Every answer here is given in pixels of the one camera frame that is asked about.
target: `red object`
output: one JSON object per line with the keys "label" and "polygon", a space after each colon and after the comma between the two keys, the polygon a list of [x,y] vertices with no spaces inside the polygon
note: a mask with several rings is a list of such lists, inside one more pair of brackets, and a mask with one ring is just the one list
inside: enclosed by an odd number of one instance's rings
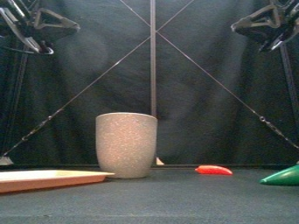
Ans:
{"label": "red object", "polygon": [[200,165],[195,171],[199,174],[217,174],[217,175],[232,175],[232,171],[217,165]]}

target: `ceramic mug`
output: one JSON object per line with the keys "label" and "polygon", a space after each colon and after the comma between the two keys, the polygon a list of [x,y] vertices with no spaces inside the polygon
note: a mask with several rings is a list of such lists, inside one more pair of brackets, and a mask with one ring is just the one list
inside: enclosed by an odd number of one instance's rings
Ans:
{"label": "ceramic mug", "polygon": [[136,179],[149,174],[155,159],[157,120],[137,113],[108,113],[96,118],[97,163],[111,178]]}

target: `black mat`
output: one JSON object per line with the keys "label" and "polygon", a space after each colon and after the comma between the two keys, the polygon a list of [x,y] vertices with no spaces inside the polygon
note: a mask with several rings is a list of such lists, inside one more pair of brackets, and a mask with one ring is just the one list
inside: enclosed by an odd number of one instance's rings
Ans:
{"label": "black mat", "polygon": [[232,171],[152,169],[148,178],[1,195],[1,223],[297,223],[299,187],[260,185],[273,170]]}

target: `wooden board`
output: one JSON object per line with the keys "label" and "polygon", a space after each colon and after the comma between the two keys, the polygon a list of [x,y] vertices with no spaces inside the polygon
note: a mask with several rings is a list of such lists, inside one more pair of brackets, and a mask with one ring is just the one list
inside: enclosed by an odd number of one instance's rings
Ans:
{"label": "wooden board", "polygon": [[113,173],[101,171],[4,171],[0,172],[0,193],[97,183],[109,175]]}

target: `green cone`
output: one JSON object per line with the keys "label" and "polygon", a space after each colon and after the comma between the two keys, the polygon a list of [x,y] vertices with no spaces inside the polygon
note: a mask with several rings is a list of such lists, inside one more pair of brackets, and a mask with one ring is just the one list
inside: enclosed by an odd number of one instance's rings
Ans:
{"label": "green cone", "polygon": [[299,164],[263,178],[259,183],[268,186],[299,186]]}

